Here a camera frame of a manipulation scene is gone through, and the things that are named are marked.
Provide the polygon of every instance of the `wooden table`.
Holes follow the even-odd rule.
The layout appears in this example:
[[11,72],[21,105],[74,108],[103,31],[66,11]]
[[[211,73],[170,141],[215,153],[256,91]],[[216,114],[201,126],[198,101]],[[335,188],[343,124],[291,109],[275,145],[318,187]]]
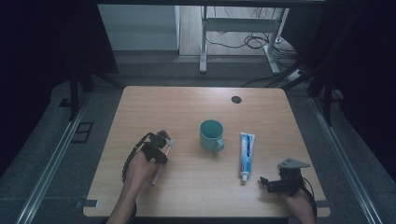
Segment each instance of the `wooden table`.
[[[233,96],[242,98],[240,104]],[[224,127],[224,149],[204,151],[199,126],[217,119]],[[120,195],[121,170],[133,146],[148,132],[165,129],[175,140],[157,185],[148,181],[137,198],[138,217],[289,217],[276,194],[259,177],[278,180],[277,164],[294,158],[317,201],[325,201],[314,166],[281,89],[127,87],[109,132],[84,207],[89,217],[109,216]],[[252,173],[245,186],[239,176],[240,133],[256,135]],[[330,208],[319,208],[326,217]]]

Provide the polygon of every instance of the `metal stand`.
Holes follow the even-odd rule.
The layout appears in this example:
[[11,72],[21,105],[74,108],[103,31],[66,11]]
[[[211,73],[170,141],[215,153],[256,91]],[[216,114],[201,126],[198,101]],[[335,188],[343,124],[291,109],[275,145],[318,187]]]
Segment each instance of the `metal stand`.
[[243,32],[243,33],[272,33],[268,47],[264,47],[265,55],[274,75],[279,74],[274,56],[272,54],[276,37],[282,23],[285,8],[281,8],[276,20],[269,19],[245,19],[245,18],[208,18],[207,6],[204,6],[202,18],[202,43],[200,72],[206,73],[206,32]]

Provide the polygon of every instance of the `mug handle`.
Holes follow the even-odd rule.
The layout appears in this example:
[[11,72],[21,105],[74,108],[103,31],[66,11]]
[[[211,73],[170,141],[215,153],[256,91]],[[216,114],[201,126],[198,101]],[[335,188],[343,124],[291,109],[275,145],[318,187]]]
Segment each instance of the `mug handle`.
[[220,151],[224,148],[224,142],[220,139],[218,139],[218,148],[217,150]]

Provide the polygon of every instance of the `human hand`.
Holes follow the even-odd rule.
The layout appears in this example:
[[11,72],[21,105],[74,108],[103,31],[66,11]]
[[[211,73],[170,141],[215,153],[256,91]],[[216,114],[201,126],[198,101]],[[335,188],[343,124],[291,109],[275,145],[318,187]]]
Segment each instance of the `human hand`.
[[137,194],[144,182],[160,167],[160,164],[146,160],[144,152],[137,151],[128,164],[128,171],[122,186],[121,194],[107,223],[127,223],[134,211]]
[[124,185],[140,188],[160,166],[160,164],[148,162],[143,151],[137,151],[129,162]]
[[309,198],[302,189],[299,189],[293,196],[289,196],[287,193],[280,193],[279,196],[285,202],[291,214],[302,224],[316,223]]

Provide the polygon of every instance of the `toothpaste tube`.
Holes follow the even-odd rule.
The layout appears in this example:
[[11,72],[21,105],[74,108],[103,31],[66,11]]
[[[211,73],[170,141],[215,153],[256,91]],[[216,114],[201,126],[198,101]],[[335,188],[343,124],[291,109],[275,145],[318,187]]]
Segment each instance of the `toothpaste tube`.
[[241,133],[241,173],[242,182],[248,182],[251,173],[251,157],[253,154],[255,135],[251,133]]

